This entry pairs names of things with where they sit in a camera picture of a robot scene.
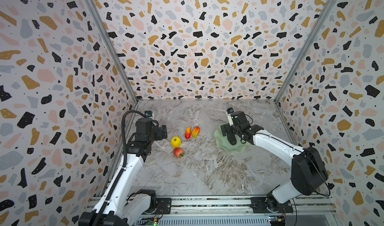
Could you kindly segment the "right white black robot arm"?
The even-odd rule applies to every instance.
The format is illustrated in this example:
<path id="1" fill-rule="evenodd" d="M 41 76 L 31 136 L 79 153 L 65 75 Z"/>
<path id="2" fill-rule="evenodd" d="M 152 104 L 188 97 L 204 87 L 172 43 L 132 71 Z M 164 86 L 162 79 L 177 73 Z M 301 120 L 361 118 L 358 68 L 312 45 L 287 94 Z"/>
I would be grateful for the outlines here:
<path id="1" fill-rule="evenodd" d="M 261 147 L 291 167 L 290 179 L 271 190 L 264 202 L 258 201 L 257 209 L 279 213 L 288 201 L 301 195 L 318 193 L 317 189 L 327 183 L 329 176 L 317 149 L 294 145 L 274 136 L 262 126 L 252 125 L 243 111 L 228 108 L 226 114 L 228 123 L 220 127 L 224 142 L 231 146 L 240 142 Z"/>

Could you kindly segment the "yellow fake lemon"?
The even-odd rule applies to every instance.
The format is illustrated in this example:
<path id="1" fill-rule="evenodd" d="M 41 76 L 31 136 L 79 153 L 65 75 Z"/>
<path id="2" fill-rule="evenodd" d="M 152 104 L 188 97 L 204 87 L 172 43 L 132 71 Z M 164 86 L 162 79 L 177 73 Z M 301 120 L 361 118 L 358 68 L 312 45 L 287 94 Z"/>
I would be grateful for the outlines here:
<path id="1" fill-rule="evenodd" d="M 177 137 L 177 136 L 173 137 L 172 140 L 171 140 L 171 146 L 173 148 L 181 147 L 181 143 L 182 143 L 181 139 L 179 137 Z"/>

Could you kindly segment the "orange green fake mango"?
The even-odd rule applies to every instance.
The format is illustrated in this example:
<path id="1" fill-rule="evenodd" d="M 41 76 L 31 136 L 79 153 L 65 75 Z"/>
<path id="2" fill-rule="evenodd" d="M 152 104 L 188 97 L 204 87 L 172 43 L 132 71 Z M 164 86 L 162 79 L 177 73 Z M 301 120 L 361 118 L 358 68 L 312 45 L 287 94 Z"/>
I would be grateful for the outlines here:
<path id="1" fill-rule="evenodd" d="M 200 128 L 199 127 L 195 127 L 192 131 L 192 137 L 193 138 L 197 138 L 197 136 L 199 135 L 200 133 Z"/>

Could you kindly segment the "red orange fake mango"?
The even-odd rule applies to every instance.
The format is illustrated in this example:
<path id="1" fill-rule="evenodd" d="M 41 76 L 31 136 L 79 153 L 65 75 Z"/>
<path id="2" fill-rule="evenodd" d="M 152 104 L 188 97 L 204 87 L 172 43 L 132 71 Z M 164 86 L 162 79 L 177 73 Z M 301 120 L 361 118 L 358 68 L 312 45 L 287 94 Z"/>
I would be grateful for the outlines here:
<path id="1" fill-rule="evenodd" d="M 191 127 L 188 127 L 188 128 L 186 129 L 186 131 L 185 131 L 185 138 L 186 138 L 187 140 L 190 140 L 191 137 L 192 137 L 192 129 L 191 129 Z"/>

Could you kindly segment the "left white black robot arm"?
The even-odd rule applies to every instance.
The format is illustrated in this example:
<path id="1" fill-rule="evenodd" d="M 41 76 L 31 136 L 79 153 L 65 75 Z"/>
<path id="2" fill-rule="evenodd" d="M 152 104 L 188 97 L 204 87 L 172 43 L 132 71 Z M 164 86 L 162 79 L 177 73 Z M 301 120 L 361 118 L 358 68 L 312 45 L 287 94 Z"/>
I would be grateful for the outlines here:
<path id="1" fill-rule="evenodd" d="M 126 138 L 126 117 L 141 116 L 136 121 L 136 131 Z M 133 226 L 142 214 L 158 210 L 157 194 L 154 190 L 141 189 L 129 196 L 137 173 L 151 154 L 155 141 L 168 136 L 165 125 L 153 119 L 152 111 L 144 113 L 127 111 L 122 117 L 123 151 L 117 171 L 105 193 L 91 212 L 84 212 L 80 226 Z"/>

